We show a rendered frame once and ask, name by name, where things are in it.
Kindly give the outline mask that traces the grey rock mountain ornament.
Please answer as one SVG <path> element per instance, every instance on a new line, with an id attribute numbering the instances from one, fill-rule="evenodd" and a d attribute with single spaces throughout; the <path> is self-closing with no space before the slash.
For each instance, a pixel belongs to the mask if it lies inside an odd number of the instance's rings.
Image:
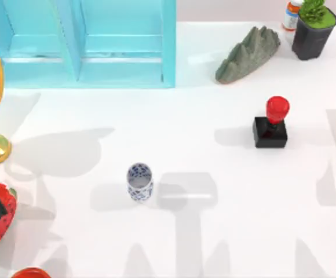
<path id="1" fill-rule="evenodd" d="M 216 81 L 226 85 L 248 76 L 268 62 L 280 44 L 276 31 L 266 26 L 254 26 L 222 61 L 215 73 Z"/>

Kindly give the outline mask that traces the red watermelon slice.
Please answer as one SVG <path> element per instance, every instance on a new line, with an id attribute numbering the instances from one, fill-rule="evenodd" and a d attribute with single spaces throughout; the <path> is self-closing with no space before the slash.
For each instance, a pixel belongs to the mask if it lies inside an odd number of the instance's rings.
<path id="1" fill-rule="evenodd" d="M 0 219 L 0 241 L 9 229 L 17 209 L 17 192 L 5 184 L 0 183 L 0 201 L 8 212 Z"/>

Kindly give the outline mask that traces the white bottle orange cap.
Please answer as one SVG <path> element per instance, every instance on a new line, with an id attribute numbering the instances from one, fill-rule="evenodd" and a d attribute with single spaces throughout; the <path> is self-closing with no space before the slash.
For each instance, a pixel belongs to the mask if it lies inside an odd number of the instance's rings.
<path id="1" fill-rule="evenodd" d="M 282 27 L 289 32 L 293 32 L 296 29 L 298 21 L 298 12 L 303 4 L 304 0 L 288 0 Z"/>

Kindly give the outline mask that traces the red and black stamp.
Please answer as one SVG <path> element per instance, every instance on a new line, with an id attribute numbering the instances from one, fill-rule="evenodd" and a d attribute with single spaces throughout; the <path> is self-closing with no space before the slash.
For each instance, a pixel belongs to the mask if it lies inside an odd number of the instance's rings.
<path id="1" fill-rule="evenodd" d="M 266 116 L 256 116 L 253 136 L 256 148 L 284 148 L 288 136 L 284 119 L 290 110 L 288 100 L 273 96 L 266 102 Z"/>

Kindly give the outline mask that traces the blue and white cup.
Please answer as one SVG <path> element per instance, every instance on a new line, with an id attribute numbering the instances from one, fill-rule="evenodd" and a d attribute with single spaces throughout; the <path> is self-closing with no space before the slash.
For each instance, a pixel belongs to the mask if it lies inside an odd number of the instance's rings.
<path id="1" fill-rule="evenodd" d="M 127 191 L 136 202 L 148 200 L 153 191 L 152 171 L 145 163 L 135 163 L 127 171 Z"/>

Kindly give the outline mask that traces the light blue rack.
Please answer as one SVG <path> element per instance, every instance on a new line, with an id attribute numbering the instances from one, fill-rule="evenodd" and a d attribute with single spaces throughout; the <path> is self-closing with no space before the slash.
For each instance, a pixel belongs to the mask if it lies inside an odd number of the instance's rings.
<path id="1" fill-rule="evenodd" d="M 176 84 L 176 0 L 0 0 L 5 86 Z"/>

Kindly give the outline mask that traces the black plant pot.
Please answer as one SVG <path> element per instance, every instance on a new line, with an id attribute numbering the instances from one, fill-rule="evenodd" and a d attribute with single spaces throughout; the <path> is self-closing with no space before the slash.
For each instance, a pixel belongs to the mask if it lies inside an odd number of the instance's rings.
<path id="1" fill-rule="evenodd" d="M 304 0 L 298 11 L 292 51 L 302 61 L 321 55 L 336 26 L 336 15 L 325 1 Z"/>

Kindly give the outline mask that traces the red round object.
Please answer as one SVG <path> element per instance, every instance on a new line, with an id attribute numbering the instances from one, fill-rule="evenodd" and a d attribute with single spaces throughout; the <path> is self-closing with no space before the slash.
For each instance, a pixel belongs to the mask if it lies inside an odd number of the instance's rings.
<path id="1" fill-rule="evenodd" d="M 28 267 L 14 273 L 11 278 L 52 278 L 46 271 L 37 267 Z"/>

